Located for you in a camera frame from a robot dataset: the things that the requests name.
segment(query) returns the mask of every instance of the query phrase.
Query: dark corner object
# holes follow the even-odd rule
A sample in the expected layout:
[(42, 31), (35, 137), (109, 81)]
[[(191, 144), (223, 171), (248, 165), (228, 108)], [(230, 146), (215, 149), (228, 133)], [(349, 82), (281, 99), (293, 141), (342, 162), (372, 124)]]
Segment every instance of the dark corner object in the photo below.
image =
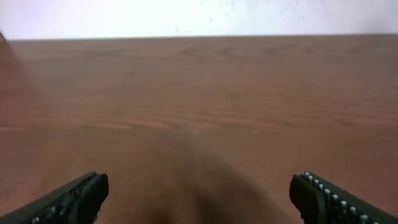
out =
[(394, 217), (311, 172), (293, 175), (290, 200), (305, 224), (394, 224)]
[(0, 217), (0, 224), (93, 223), (108, 192), (108, 176), (89, 172)]

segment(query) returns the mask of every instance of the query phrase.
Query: wood grain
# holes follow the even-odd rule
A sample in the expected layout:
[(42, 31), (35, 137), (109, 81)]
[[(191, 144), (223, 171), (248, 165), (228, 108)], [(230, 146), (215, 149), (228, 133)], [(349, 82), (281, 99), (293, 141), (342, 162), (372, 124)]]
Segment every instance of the wood grain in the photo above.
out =
[(395, 35), (0, 45), (0, 214), (95, 170), (99, 223), (301, 223), (310, 170), (398, 215), (397, 62)]

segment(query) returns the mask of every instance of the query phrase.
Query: brown wooden surface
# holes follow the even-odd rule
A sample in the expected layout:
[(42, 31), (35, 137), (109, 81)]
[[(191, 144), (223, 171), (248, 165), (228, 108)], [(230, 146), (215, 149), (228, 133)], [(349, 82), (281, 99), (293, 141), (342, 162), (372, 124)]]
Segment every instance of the brown wooden surface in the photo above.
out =
[(398, 36), (10, 42), (0, 60), (0, 214), (95, 170), (98, 223), (301, 223), (289, 182), (310, 170), (398, 215)]

